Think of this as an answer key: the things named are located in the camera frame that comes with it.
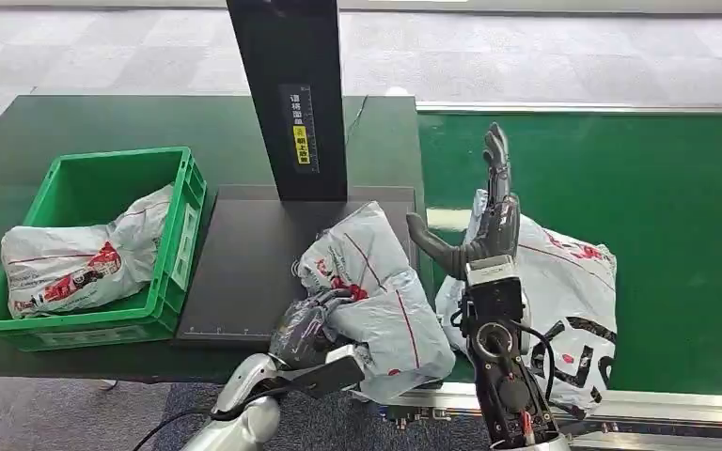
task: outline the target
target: black cable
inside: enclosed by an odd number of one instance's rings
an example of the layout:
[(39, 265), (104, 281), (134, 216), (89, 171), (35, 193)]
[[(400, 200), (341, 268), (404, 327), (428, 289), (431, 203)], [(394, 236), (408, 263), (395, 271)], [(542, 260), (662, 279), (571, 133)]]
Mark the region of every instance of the black cable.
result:
[(169, 425), (170, 423), (178, 420), (179, 418), (181, 418), (183, 416), (209, 415), (211, 413), (212, 412), (209, 409), (190, 409), (188, 411), (178, 412), (175, 415), (164, 420), (162, 423), (159, 423), (159, 425), (156, 428), (151, 429), (150, 432), (148, 434), (146, 434), (146, 436), (143, 437), (142, 440), (139, 441), (139, 443), (133, 448), (132, 451), (139, 451), (139, 448), (141, 448), (142, 445), (145, 444), (145, 442), (150, 440), (150, 438), (153, 437), (156, 434), (156, 432), (159, 432), (160, 430), (162, 430), (162, 428), (164, 428), (165, 426)]
[(231, 420), (235, 419), (236, 417), (238, 417), (239, 415), (241, 415), (242, 412), (244, 412), (244, 408), (247, 407), (247, 405), (250, 404), (251, 402), (253, 402), (257, 399), (261, 399), (263, 397), (274, 397), (276, 395), (283, 395), (285, 393), (288, 393), (288, 392), (294, 390), (294, 388), (295, 387), (293, 385), (287, 385), (285, 387), (278, 387), (278, 388), (274, 388), (272, 390), (267, 390), (267, 391), (261, 392), (257, 395), (253, 395), (253, 396), (249, 397), (248, 399), (242, 401), (241, 403), (228, 409), (227, 411), (218, 411), (217, 413), (212, 413), (210, 415), (210, 417), (214, 421), (231, 421)]
[(249, 397), (248, 399), (242, 401), (241, 403), (237, 404), (236, 406), (232, 407), (231, 409), (228, 409), (227, 411), (220, 411), (217, 413), (212, 413), (209, 409), (190, 409), (188, 411), (178, 412), (175, 415), (167, 418), (162, 423), (159, 423), (159, 425), (156, 426), (156, 428), (153, 428), (150, 430), (148, 434), (146, 434), (145, 437), (142, 438), (142, 440), (139, 441), (139, 443), (133, 448), (132, 451), (139, 451), (139, 449), (142, 447), (145, 442), (150, 440), (151, 437), (153, 437), (156, 432), (159, 432), (164, 428), (165, 426), (169, 425), (170, 423), (178, 420), (179, 418), (182, 418), (183, 416), (188, 415), (208, 415), (212, 420), (214, 421), (231, 421), (235, 418), (237, 418), (239, 415), (244, 412), (244, 409), (247, 407), (248, 404), (251, 402), (261, 399), (263, 397), (274, 397), (276, 395), (283, 395), (285, 393), (288, 393), (290, 391), (294, 390), (293, 385), (287, 385), (285, 387), (280, 388), (274, 388), (272, 390), (267, 390), (265, 392), (261, 392), (257, 395), (253, 395)]
[(546, 380), (546, 395), (544, 395), (546, 397), (546, 400), (548, 401), (549, 395), (552, 394), (552, 383), (555, 382), (555, 353), (552, 351), (552, 345), (549, 344), (549, 340), (545, 336), (543, 336), (542, 333), (536, 331), (535, 329), (529, 328), (524, 324), (516, 322), (514, 320), (511, 320), (510, 322), (513, 323), (516, 329), (527, 332), (528, 334), (531, 334), (538, 338), (546, 347), (546, 350), (549, 352), (549, 377)]

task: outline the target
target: robotic arm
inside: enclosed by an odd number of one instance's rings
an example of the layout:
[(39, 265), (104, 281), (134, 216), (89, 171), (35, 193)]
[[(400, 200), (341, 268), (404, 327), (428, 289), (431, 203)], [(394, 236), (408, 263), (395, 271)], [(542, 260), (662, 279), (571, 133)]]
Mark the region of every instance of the robotic arm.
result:
[(551, 348), (545, 395), (521, 358), (527, 351), (526, 334), (546, 340), (526, 326), (528, 305), (514, 267), (519, 200), (510, 193), (508, 141), (496, 123), (485, 135), (483, 158), (489, 165), (489, 196), (478, 235), (468, 244), (451, 246), (413, 213), (407, 218), (409, 232), (447, 274), (465, 282), (456, 325), (466, 337), (492, 449), (568, 449), (547, 403), (554, 374)]

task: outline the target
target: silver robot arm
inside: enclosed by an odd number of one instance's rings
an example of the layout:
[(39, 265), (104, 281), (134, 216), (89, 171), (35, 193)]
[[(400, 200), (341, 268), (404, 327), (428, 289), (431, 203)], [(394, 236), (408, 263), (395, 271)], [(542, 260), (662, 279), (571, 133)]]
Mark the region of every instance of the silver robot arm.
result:
[[(225, 412), (238, 406), (262, 381), (279, 376), (269, 354), (253, 354), (231, 375), (212, 412)], [(278, 431), (281, 410), (273, 397), (251, 402), (231, 421), (214, 421), (201, 429), (182, 451), (257, 451)]]
[[(311, 397), (322, 397), (352, 386), (364, 379), (355, 355), (355, 345), (345, 345), (327, 353), (324, 364), (311, 368), (282, 371), (284, 365), (270, 354), (253, 354), (234, 370), (223, 387), (212, 413), (219, 414), (244, 403), (260, 385), (287, 387)], [(275, 436), (281, 411), (274, 397), (260, 397), (248, 403), (230, 421), (211, 420), (182, 451), (256, 451)]]

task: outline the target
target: white plastic bag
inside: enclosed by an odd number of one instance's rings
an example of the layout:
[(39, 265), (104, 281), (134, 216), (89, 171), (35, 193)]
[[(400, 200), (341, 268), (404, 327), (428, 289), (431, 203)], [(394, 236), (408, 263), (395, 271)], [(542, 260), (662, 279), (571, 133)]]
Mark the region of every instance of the white plastic bag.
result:
[(167, 185), (142, 197), (108, 225), (13, 227), (1, 240), (12, 317), (97, 307), (142, 289), (172, 193)]
[(327, 230), (297, 269), (309, 293), (350, 288), (356, 301), (331, 313), (327, 327), (362, 344), (361, 392), (386, 402), (422, 383), (442, 379), (455, 356), (425, 291), (377, 202)]
[[(486, 192), (478, 190), (464, 242), (478, 233)], [(616, 258), (603, 244), (575, 240), (522, 215), (516, 268), (529, 303), (531, 327), (551, 340), (557, 367), (550, 401), (575, 413), (590, 413), (607, 389), (616, 352)], [(436, 312), (453, 348), (466, 353), (461, 330), (450, 324), (463, 282), (447, 277), (436, 294)], [(544, 346), (530, 336), (527, 366), (546, 388)]]

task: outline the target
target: sticker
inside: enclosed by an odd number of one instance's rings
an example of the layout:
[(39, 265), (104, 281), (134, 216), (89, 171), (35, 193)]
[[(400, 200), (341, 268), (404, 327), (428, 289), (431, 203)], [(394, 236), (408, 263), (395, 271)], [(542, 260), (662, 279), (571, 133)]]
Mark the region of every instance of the sticker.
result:
[(320, 158), (311, 108), (311, 86), (281, 85), (280, 94), (284, 118), (288, 130), (291, 130), (294, 169), (300, 174), (319, 174)]

